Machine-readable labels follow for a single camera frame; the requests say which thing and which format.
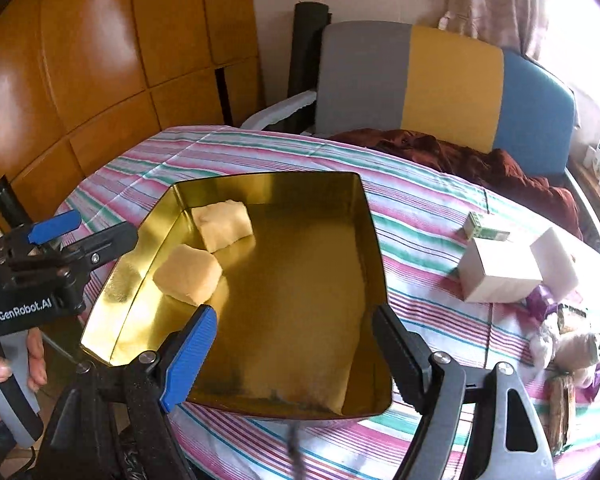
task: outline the striped bedsheet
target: striped bedsheet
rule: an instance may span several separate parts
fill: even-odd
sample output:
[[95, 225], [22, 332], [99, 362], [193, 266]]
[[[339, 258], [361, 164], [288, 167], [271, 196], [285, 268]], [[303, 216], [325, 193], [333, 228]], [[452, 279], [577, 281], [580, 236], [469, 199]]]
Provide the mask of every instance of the striped bedsheet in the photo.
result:
[[[170, 128], [142, 142], [85, 179], [59, 211], [78, 210], [80, 228], [65, 242], [117, 222], [138, 225], [164, 191], [180, 180], [261, 171], [355, 171], [360, 174], [380, 241], [388, 296], [408, 330], [460, 363], [515, 365], [543, 423], [548, 415], [542, 377], [529, 376], [528, 337], [535, 329], [518, 304], [465, 304], [452, 274], [466, 240], [469, 211], [498, 213], [532, 234], [548, 221], [459, 178], [390, 155], [323, 139], [227, 126]], [[86, 288], [88, 311], [112, 265], [94, 273]], [[569, 448], [555, 458], [559, 479], [580, 478], [600, 457], [600, 393], [593, 404], [578, 397]], [[172, 413], [187, 456], [221, 479], [291, 478], [286, 426], [215, 412], [189, 403]], [[346, 428], [301, 432], [307, 473], [315, 479], [392, 478], [419, 422], [394, 392], [382, 415]], [[459, 477], [472, 421], [465, 405], [445, 478]]]

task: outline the black pole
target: black pole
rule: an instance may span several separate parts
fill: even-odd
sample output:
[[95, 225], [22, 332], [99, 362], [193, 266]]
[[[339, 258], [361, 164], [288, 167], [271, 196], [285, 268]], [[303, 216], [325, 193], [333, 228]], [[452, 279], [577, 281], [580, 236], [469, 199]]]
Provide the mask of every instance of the black pole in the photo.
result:
[[[292, 97], [318, 86], [322, 31], [331, 23], [329, 6], [299, 2], [294, 9], [294, 30], [286, 96]], [[315, 104], [299, 110], [285, 121], [284, 131], [299, 134], [315, 121]]]
[[18, 200], [6, 175], [0, 178], [0, 214], [11, 229], [32, 223], [31, 217]]

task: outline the gripper handle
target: gripper handle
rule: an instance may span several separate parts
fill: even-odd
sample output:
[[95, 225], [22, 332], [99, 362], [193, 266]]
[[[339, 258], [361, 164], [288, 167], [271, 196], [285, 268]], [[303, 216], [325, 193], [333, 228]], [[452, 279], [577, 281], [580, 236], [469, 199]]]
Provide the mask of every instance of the gripper handle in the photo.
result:
[[36, 394], [27, 386], [27, 330], [4, 335], [0, 343], [13, 371], [9, 379], [0, 383], [0, 418], [20, 447], [31, 447], [42, 436], [44, 425], [38, 415]]

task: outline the yellow sponge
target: yellow sponge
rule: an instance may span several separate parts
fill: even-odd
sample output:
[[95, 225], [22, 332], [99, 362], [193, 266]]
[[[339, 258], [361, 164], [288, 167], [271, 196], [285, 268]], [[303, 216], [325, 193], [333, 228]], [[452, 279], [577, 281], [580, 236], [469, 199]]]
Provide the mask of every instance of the yellow sponge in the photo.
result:
[[227, 200], [191, 210], [193, 222], [202, 235], [206, 250], [215, 253], [236, 240], [253, 234], [247, 208]]
[[222, 267], [213, 254], [178, 245], [154, 272], [154, 283], [163, 294], [199, 306], [216, 290]]

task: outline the screw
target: screw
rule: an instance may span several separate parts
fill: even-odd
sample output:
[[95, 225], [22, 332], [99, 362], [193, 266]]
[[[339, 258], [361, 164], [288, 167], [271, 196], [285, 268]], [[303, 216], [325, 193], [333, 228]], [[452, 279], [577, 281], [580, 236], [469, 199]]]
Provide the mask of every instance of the screw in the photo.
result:
[[513, 366], [509, 363], [498, 363], [498, 371], [505, 375], [511, 375], [513, 373]]
[[433, 360], [441, 365], [446, 365], [451, 362], [451, 356], [446, 352], [434, 352]]
[[155, 361], [156, 357], [157, 356], [156, 356], [155, 352], [152, 352], [151, 350], [145, 350], [138, 356], [138, 360], [143, 365], [150, 365], [151, 363], [153, 363]]
[[91, 361], [82, 361], [81, 363], [78, 363], [77, 367], [75, 367], [75, 372], [77, 374], [85, 374], [91, 370], [92, 365], [93, 363], [91, 363]]

